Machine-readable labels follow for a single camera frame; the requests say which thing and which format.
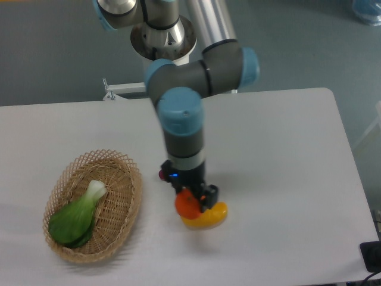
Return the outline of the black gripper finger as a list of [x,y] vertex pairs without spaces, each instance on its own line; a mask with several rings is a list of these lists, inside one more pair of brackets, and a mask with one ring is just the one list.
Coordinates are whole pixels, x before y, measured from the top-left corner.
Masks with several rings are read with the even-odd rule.
[[210,210],[218,202],[219,188],[216,185],[202,186],[202,194],[200,196],[201,212]]
[[182,192],[184,189],[188,189],[188,186],[185,183],[178,180],[172,181],[171,186],[174,188],[176,194]]

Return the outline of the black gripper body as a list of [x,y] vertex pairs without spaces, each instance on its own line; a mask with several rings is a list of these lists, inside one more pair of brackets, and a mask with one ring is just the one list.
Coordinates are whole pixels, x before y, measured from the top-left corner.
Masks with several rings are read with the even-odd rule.
[[165,176],[165,182],[170,183],[174,180],[181,181],[188,186],[194,197],[200,197],[202,186],[205,184],[205,163],[203,162],[196,168],[190,170],[179,170],[173,167],[170,160],[166,160],[161,165],[161,170]]

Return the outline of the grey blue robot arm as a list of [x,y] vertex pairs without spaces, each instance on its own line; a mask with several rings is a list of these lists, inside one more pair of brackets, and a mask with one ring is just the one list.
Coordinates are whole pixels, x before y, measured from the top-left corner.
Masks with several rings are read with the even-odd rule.
[[205,182],[204,98],[254,83],[254,50],[240,46],[224,1],[94,1],[106,30],[132,27],[135,51],[149,61],[145,92],[163,130],[167,160],[160,178],[191,194],[198,213],[212,209],[218,188]]

